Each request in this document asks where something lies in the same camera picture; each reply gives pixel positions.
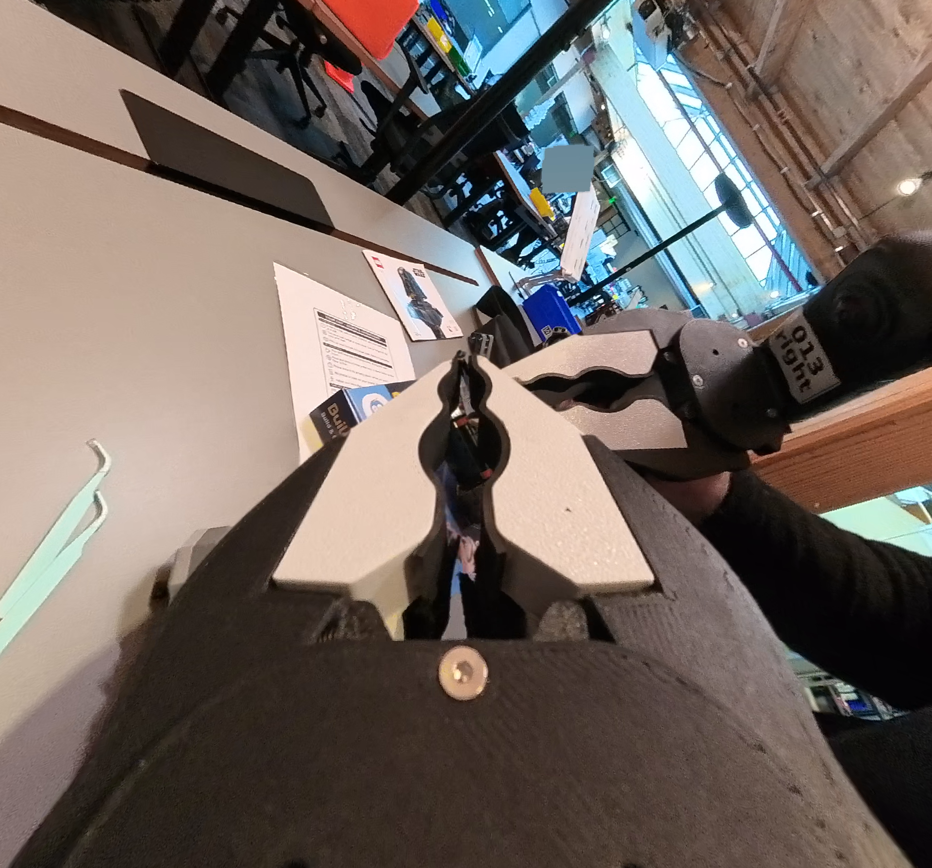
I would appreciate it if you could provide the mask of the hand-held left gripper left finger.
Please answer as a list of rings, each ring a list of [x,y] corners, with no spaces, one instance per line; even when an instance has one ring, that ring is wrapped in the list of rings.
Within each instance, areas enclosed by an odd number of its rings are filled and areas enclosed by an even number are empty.
[[[347,434],[274,571],[277,586],[410,606],[406,564],[439,529],[420,445],[446,425],[445,378],[436,366]]]

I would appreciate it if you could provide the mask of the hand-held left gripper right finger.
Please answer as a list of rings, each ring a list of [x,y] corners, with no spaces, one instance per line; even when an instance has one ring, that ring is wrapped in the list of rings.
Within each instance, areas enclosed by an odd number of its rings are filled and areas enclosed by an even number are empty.
[[[524,610],[640,593],[655,576],[583,435],[490,365],[490,423],[499,461],[490,480],[490,537],[502,589]]]

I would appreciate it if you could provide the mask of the grey toy battery box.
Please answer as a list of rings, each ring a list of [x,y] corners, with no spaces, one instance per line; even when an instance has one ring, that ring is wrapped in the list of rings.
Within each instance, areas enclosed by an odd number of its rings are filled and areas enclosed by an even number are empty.
[[[228,525],[196,529],[160,566],[150,591],[150,607],[168,605],[184,583],[231,530]]]

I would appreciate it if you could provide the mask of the person's right forearm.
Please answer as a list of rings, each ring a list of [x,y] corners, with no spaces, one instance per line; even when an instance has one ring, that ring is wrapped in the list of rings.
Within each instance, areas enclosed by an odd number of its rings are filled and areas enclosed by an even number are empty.
[[[838,528],[748,470],[699,529],[792,651],[892,707],[930,707],[928,557]]]

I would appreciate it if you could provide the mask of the person's right hand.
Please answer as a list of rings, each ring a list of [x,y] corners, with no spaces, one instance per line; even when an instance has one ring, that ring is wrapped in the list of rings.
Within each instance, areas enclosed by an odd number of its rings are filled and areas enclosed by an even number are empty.
[[[673,480],[645,473],[646,482],[694,526],[707,521],[722,505],[731,486],[725,472],[691,480]]]

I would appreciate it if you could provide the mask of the large blue storage bin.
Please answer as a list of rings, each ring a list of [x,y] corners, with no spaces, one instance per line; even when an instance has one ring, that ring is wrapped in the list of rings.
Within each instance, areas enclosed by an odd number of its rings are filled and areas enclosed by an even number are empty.
[[[543,342],[556,334],[573,336],[582,331],[562,292],[553,283],[539,286],[521,304],[521,310]]]

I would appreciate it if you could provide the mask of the blue robot kit box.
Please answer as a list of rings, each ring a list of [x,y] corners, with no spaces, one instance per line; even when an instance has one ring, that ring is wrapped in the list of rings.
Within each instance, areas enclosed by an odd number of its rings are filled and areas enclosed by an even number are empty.
[[[387,385],[341,388],[309,414],[321,443],[343,438],[393,398]]]

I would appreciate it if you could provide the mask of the black bag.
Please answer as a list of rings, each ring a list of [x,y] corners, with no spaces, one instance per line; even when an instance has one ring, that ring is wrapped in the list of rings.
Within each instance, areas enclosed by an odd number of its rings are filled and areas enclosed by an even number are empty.
[[[488,358],[500,369],[523,360],[535,351],[535,338],[521,308],[500,286],[490,287],[474,304],[477,315],[486,321],[479,333],[492,339]]]

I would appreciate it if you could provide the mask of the white sign board on stand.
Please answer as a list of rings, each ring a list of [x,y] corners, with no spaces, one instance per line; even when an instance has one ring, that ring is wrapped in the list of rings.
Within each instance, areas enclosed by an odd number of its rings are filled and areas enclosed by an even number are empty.
[[[560,254],[560,272],[566,281],[581,279],[599,211],[599,198],[593,186],[576,193]]]

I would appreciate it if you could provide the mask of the white instruction sheet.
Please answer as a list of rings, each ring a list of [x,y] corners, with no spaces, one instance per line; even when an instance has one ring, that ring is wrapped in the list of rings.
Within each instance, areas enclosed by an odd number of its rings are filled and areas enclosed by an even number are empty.
[[[415,379],[402,325],[283,265],[274,264],[299,461],[320,448],[310,413],[335,392]]]

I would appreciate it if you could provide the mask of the black floor lamp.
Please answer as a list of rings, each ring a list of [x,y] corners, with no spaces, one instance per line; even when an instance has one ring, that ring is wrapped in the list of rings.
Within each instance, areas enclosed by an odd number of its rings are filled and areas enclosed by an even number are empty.
[[[705,226],[705,224],[711,222],[713,219],[716,219],[722,214],[726,215],[730,222],[740,230],[744,230],[750,227],[753,223],[753,216],[749,211],[749,207],[744,197],[731,178],[724,172],[720,173],[716,176],[714,187],[716,197],[718,199],[718,205],[715,209],[706,212],[705,215],[688,224],[679,232],[674,233],[672,236],[670,236],[670,238],[661,241],[657,246],[642,252],[640,255],[636,256],[635,259],[618,269],[615,273],[606,277],[601,282],[596,283],[592,288],[571,298],[567,302],[568,307],[575,309],[578,306],[594,300],[599,294],[607,290],[618,280],[625,278],[628,273],[635,270],[638,266],[666,251],[671,245],[674,245],[689,235],[697,232],[700,228]]]
[[[495,85],[472,98],[468,108],[450,129],[406,172],[386,194],[386,199],[404,205],[422,186],[512,103],[530,81],[554,57],[572,43],[612,5],[615,0],[577,0],[500,77]]]

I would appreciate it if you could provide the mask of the black-and-white instruction booklet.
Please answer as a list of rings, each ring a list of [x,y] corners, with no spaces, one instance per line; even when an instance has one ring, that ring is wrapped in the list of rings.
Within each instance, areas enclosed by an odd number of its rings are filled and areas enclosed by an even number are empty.
[[[460,325],[423,265],[372,249],[363,249],[363,256],[412,341],[463,337]]]

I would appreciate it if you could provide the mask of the teal tweezers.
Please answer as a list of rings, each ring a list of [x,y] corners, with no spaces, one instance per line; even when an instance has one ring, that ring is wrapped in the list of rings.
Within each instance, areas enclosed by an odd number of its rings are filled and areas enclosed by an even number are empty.
[[[63,582],[108,517],[108,506],[100,487],[110,473],[113,460],[99,441],[90,440],[87,446],[97,457],[96,471],[71,498],[2,594],[2,651],[6,651]]]

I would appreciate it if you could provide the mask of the person's dark clothing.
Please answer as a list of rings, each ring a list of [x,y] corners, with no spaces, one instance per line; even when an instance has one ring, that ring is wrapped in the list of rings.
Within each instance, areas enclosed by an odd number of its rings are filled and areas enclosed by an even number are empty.
[[[814,719],[868,807],[916,867],[931,865],[931,710]]]

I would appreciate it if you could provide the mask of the wooden post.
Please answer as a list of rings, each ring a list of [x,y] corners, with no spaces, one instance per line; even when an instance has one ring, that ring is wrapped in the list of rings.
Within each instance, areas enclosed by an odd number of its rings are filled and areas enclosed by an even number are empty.
[[[928,485],[930,369],[796,424],[780,451],[753,456],[751,467],[816,513]]]

